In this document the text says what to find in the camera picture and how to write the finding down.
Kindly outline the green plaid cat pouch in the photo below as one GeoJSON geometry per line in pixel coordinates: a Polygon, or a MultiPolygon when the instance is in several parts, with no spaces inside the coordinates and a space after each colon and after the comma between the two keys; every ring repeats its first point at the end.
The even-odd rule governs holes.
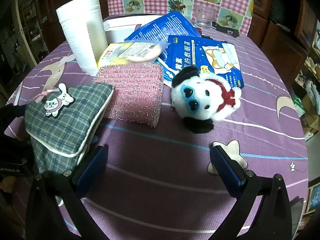
{"type": "Polygon", "coordinates": [[[75,169],[89,145],[112,99],[114,87],[87,83],[58,88],[25,108],[25,130],[30,135],[40,173],[62,174],[75,169]]]}

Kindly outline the panda plush with sunglasses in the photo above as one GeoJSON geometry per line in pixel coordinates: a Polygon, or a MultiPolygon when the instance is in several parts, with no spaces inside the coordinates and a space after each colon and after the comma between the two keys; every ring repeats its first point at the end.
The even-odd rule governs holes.
{"type": "Polygon", "coordinates": [[[182,125],[195,134],[208,133],[214,123],[240,108],[241,88],[212,72],[185,67],[171,81],[171,104],[182,125]]]}

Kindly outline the pink glitter sponge cloth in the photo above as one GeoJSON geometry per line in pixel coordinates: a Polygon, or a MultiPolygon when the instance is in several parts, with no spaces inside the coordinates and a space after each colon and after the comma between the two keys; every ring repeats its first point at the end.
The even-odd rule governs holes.
{"type": "Polygon", "coordinates": [[[114,87],[105,117],[158,124],[163,95],[163,69],[157,64],[125,64],[101,67],[93,82],[114,87]]]}

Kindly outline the blue eye mask package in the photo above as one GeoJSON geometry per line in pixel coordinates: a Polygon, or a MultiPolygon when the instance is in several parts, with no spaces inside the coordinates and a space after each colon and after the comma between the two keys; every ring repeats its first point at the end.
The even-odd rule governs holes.
{"type": "Polygon", "coordinates": [[[165,58],[156,62],[163,67],[164,84],[183,68],[194,66],[201,73],[214,73],[226,79],[231,87],[244,88],[239,58],[235,46],[205,37],[170,35],[165,58]]]}

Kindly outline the yellow puff package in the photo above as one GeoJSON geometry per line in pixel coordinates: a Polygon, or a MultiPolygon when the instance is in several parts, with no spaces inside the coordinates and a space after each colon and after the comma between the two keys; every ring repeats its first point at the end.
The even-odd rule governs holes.
{"type": "Polygon", "coordinates": [[[169,46],[163,41],[111,43],[98,60],[98,68],[125,64],[153,64],[169,46]]]}

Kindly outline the white paper towel roll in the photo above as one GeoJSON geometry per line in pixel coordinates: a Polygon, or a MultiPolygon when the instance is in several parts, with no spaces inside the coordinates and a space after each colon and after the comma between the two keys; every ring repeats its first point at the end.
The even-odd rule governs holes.
{"type": "Polygon", "coordinates": [[[98,60],[108,46],[99,0],[72,0],[56,9],[63,33],[80,68],[98,73],[98,60]]]}

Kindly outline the blue foil package back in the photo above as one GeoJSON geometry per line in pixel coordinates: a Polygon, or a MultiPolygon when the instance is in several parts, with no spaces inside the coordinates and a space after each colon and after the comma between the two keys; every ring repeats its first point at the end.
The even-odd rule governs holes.
{"type": "Polygon", "coordinates": [[[201,37],[180,12],[173,11],[138,28],[124,40],[167,42],[170,35],[201,37]]]}

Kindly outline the purple striped tablecloth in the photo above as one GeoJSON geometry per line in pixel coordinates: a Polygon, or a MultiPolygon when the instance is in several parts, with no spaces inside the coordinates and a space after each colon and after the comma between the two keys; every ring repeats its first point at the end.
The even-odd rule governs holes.
{"type": "Polygon", "coordinates": [[[109,146],[107,165],[83,204],[110,239],[208,239],[235,203],[207,171],[213,142],[236,140],[250,170],[281,174],[290,199],[307,197],[304,134],[296,110],[277,105],[289,92],[275,68],[247,36],[203,33],[235,45],[245,84],[241,107],[210,133],[194,134],[164,87],[156,127],[103,120],[98,137],[109,146]]]}

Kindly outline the dark wooden cabinet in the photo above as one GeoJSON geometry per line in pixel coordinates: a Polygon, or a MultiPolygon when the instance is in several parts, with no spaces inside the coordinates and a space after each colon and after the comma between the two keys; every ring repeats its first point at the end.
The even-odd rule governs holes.
{"type": "MultiPolygon", "coordinates": [[[[12,0],[11,13],[22,58],[35,67],[66,40],[56,9],[72,0],[12,0]]],[[[99,0],[103,17],[107,0],[99,0]]]]}

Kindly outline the white shallow box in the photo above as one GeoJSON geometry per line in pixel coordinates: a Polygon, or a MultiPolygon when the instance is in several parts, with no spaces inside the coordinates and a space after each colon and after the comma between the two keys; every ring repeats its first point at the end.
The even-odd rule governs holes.
{"type": "Polygon", "coordinates": [[[108,44],[121,43],[130,36],[138,27],[152,22],[161,15],[133,15],[113,17],[104,20],[104,29],[108,44]]]}

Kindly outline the black plastic clip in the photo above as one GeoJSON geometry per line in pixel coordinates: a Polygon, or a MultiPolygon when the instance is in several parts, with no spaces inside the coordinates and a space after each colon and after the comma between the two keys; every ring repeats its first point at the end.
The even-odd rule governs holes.
{"type": "Polygon", "coordinates": [[[215,30],[217,30],[217,31],[219,31],[219,32],[221,32],[221,33],[230,35],[230,36],[232,36],[232,37],[234,37],[234,38],[237,38],[237,37],[240,36],[238,30],[233,29],[233,28],[229,28],[229,27],[223,27],[223,26],[219,25],[219,24],[216,23],[216,22],[212,22],[212,27],[213,27],[215,30]]]}

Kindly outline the clear drinking glass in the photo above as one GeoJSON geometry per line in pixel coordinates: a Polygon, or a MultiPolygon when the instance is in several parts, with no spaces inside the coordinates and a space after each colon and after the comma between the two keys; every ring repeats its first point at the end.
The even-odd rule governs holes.
{"type": "Polygon", "coordinates": [[[196,27],[210,29],[215,20],[216,9],[208,5],[196,4],[194,15],[196,27]]]}

